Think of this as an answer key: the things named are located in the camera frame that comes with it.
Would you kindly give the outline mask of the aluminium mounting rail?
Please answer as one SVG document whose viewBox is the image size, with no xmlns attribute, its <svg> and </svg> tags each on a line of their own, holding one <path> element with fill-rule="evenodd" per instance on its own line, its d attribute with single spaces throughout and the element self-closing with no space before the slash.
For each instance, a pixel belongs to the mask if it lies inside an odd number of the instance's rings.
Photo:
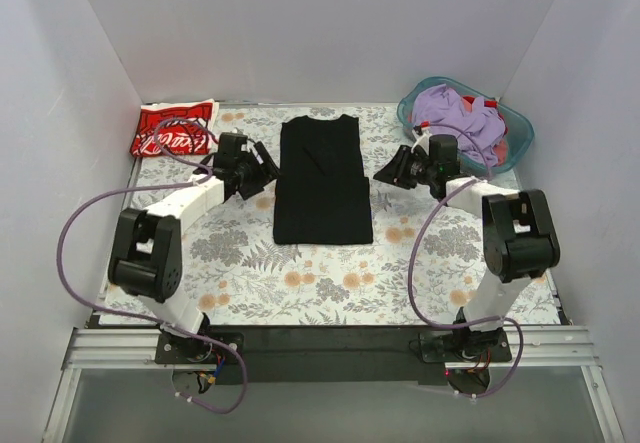
<svg viewBox="0 0 640 443">
<path fill-rule="evenodd" d="M 581 326 L 528 325 L 523 330 L 520 367 L 598 366 L 589 332 Z M 185 369 L 185 364 L 157 363 L 160 332 L 153 328 L 80 329 L 72 333 L 64 369 Z"/>
</svg>

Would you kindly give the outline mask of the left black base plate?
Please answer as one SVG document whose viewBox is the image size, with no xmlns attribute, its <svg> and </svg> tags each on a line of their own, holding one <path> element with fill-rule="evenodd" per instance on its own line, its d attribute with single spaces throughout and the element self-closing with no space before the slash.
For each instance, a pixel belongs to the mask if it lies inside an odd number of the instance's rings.
<svg viewBox="0 0 640 443">
<path fill-rule="evenodd" d="M 154 361 L 157 364 L 214 364 L 222 359 L 236 364 L 237 358 L 219 346 L 161 332 Z"/>
</svg>

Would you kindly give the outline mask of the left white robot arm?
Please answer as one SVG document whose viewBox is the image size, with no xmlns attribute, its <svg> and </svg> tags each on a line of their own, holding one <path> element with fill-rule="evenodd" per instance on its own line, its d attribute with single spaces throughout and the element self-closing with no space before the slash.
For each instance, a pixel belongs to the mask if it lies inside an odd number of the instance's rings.
<svg viewBox="0 0 640 443">
<path fill-rule="evenodd" d="M 238 194 L 247 200 L 276 180 L 268 150 L 241 133 L 223 133 L 217 151 L 194 170 L 189 185 L 143 209 L 119 216 L 108 280 L 137 298 L 160 321 L 172 348 L 200 363 L 213 353 L 209 319 L 181 288 L 182 237 L 211 209 Z"/>
</svg>

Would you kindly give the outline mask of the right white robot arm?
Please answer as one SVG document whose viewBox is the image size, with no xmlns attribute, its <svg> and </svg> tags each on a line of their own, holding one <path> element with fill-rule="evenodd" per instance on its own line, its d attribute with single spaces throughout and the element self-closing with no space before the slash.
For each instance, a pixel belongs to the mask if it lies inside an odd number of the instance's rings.
<svg viewBox="0 0 640 443">
<path fill-rule="evenodd" d="M 438 201 L 414 242 L 408 266 L 408 298 L 416 316 L 438 330 L 449 331 L 454 352 L 475 360 L 496 344 L 520 293 L 556 266 L 560 245 L 543 191 L 507 190 L 461 172 L 458 142 L 452 135 L 431 136 L 426 145 L 399 147 L 374 179 L 402 189 L 429 188 Z M 418 308 L 414 267 L 419 244 L 437 212 L 450 206 L 482 220 L 486 271 L 475 296 L 461 308 L 453 324 L 430 320 Z"/>
</svg>

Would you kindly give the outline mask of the black t-shirt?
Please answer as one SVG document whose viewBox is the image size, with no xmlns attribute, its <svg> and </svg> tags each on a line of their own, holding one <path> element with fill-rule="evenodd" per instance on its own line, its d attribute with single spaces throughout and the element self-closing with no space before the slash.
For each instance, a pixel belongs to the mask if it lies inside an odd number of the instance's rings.
<svg viewBox="0 0 640 443">
<path fill-rule="evenodd" d="M 296 117 L 282 124 L 273 239 L 279 245 L 373 242 L 359 119 Z"/>
</svg>

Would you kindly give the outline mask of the lilac t-shirt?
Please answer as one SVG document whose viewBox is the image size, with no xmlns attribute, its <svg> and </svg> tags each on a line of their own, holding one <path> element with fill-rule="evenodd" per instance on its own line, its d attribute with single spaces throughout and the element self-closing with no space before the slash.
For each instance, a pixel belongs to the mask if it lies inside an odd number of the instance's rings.
<svg viewBox="0 0 640 443">
<path fill-rule="evenodd" d="M 461 97 L 445 84 L 428 88 L 414 102 L 412 125 L 429 121 L 432 135 L 455 136 L 463 155 L 481 165 L 487 163 L 494 167 L 497 157 L 493 147 L 503 137 L 505 123 L 493 108 L 484 106 L 483 97 L 475 97 L 470 113 L 465 111 Z"/>
</svg>

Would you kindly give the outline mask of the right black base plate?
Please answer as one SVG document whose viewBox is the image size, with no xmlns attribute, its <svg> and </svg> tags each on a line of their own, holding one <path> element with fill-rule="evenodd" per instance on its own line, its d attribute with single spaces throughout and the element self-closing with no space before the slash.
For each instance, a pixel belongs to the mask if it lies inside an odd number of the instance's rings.
<svg viewBox="0 0 640 443">
<path fill-rule="evenodd" d="M 430 330 L 418 335 L 418 352 L 426 363 L 490 362 L 506 363 L 512 359 L 503 329 L 490 332 L 468 329 Z"/>
</svg>

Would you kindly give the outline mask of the teal plastic basket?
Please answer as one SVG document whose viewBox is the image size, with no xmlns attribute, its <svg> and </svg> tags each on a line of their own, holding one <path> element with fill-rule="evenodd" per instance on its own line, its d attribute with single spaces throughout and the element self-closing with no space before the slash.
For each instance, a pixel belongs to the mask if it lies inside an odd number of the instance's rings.
<svg viewBox="0 0 640 443">
<path fill-rule="evenodd" d="M 444 76 L 432 76 L 427 77 L 419 82 L 413 90 L 409 92 L 407 96 L 400 100 L 397 106 L 396 115 L 401 122 L 405 134 L 410 139 L 415 139 L 412 134 L 412 110 L 414 102 L 418 95 L 428 88 L 445 84 L 446 86 L 454 89 L 459 95 L 471 95 L 474 97 L 483 97 L 485 100 L 494 100 L 493 97 L 489 97 L 482 92 L 475 90 L 461 82 L 458 82 L 452 78 Z M 531 143 L 534 140 L 535 133 L 530 121 L 517 111 L 509 108 L 508 106 L 498 103 L 498 111 L 503 115 L 505 119 L 505 126 L 508 129 L 506 134 L 506 142 L 508 147 L 507 157 L 504 164 L 494 166 L 491 171 L 494 176 L 498 174 L 506 173 L 512 170 L 516 164 L 522 159 Z"/>
</svg>

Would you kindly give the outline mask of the folded red Coca-Cola shirt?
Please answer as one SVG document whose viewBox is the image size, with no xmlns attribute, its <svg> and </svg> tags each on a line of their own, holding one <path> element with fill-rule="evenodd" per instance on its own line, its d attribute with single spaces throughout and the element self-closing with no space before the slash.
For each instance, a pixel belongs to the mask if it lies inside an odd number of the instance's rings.
<svg viewBox="0 0 640 443">
<path fill-rule="evenodd" d="M 140 107 L 130 154 L 161 155 L 161 147 L 178 156 L 206 155 L 217 142 L 207 131 L 213 128 L 219 103 L 213 99 L 190 103 L 155 103 Z"/>
</svg>

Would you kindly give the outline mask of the red garment in basket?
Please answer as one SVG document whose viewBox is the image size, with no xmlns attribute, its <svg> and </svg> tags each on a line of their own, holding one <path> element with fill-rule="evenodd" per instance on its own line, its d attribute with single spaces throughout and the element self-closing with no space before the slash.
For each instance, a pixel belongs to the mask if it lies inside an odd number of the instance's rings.
<svg viewBox="0 0 640 443">
<path fill-rule="evenodd" d="M 470 113 L 472 111 L 472 109 L 473 109 L 475 97 L 471 96 L 471 95 L 464 95 L 464 96 L 461 97 L 461 101 L 462 101 L 462 104 L 463 104 L 463 107 L 464 107 L 465 111 L 467 113 Z M 493 108 L 497 112 L 497 115 L 501 119 L 501 121 L 505 122 L 505 119 L 504 119 L 503 115 L 498 111 L 498 102 L 497 101 L 485 100 L 484 101 L 484 106 L 486 108 Z M 507 142 L 506 142 L 505 137 L 506 137 L 507 133 L 508 133 L 508 129 L 505 129 L 504 133 L 503 133 L 503 137 L 493 147 L 493 152 L 494 152 L 495 156 L 497 157 L 497 162 L 495 163 L 495 166 L 502 165 L 506 161 L 508 147 L 507 147 Z"/>
</svg>

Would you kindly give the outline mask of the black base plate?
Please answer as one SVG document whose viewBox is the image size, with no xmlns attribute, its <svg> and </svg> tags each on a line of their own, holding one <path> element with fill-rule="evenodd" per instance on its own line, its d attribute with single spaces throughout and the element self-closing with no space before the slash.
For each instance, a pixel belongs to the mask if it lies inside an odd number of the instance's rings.
<svg viewBox="0 0 640 443">
<path fill-rule="evenodd" d="M 418 335 L 418 352 L 426 363 L 490 362 L 506 363 L 512 359 L 503 329 L 490 332 L 468 329 L 430 330 Z"/>
<path fill-rule="evenodd" d="M 219 346 L 161 332 L 154 361 L 157 364 L 214 364 L 222 359 L 236 364 L 237 358 Z"/>
</svg>

